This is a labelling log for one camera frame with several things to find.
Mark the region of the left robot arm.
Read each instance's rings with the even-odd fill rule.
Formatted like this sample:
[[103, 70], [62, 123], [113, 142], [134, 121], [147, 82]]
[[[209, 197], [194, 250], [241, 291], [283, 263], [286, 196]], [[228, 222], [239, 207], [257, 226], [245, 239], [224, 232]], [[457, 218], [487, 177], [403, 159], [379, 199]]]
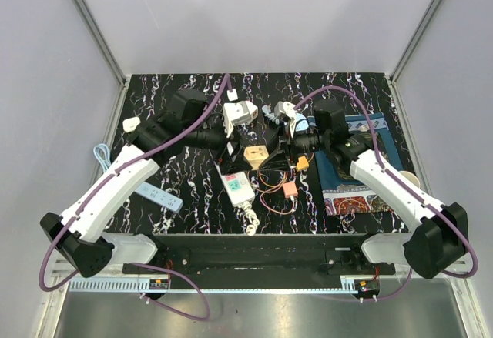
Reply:
[[251, 169], [240, 148], [237, 126], [253, 122], [258, 108], [251, 101], [227, 102], [222, 121], [205, 127], [219, 100], [218, 95], [209, 101], [198, 90], [182, 89], [147, 120], [125, 120], [129, 141], [109, 168], [62, 214], [42, 217], [40, 225], [52, 242], [49, 251], [58, 250], [85, 278], [126, 263], [139, 263], [149, 273], [160, 272], [166, 254], [156, 240], [143, 234], [108, 234], [105, 227], [148, 178], [186, 147], [217, 153], [216, 167], [223, 178]]

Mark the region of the yellow USB charger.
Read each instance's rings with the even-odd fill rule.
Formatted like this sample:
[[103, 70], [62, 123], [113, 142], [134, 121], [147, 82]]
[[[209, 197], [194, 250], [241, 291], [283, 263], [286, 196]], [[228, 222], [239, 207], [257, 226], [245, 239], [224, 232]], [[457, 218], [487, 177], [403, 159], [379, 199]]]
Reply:
[[297, 159], [296, 170], [298, 172], [306, 170], [309, 168], [309, 165], [310, 165], [310, 163], [309, 163], [309, 160], [307, 159], [307, 157], [306, 156], [300, 156]]

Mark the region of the white multicolour power strip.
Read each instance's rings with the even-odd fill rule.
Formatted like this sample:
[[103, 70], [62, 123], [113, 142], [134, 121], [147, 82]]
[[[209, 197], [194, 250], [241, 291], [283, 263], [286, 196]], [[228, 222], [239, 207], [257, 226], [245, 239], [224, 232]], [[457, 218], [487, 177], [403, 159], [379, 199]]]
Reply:
[[223, 175], [219, 166], [216, 166], [216, 170], [233, 207], [240, 207], [244, 202], [254, 200], [255, 192], [245, 172]]

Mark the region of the beige travel adapter cube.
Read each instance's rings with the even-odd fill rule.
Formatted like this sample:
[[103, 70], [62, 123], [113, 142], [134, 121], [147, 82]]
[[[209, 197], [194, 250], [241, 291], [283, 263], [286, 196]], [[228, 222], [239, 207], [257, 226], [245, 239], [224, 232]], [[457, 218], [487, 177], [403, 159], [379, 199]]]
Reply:
[[265, 145], [247, 146], [244, 149], [243, 156], [252, 170], [258, 170], [260, 165], [268, 158], [269, 153]]

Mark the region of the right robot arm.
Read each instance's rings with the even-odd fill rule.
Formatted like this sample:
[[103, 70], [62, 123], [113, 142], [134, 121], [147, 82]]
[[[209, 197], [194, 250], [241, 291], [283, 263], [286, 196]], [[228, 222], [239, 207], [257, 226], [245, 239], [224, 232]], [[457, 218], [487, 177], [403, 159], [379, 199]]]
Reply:
[[349, 256], [354, 271], [364, 274], [377, 263], [393, 263], [407, 265], [419, 276], [432, 279], [465, 254], [473, 253], [465, 209], [456, 202], [446, 206], [402, 176], [380, 154], [371, 123], [367, 134], [350, 131], [342, 106], [333, 99], [315, 103], [314, 132], [296, 132], [297, 107], [290, 102], [279, 102], [275, 114], [287, 124], [288, 146], [293, 152], [323, 151], [333, 166], [368, 187], [406, 225], [405, 234], [367, 238]]

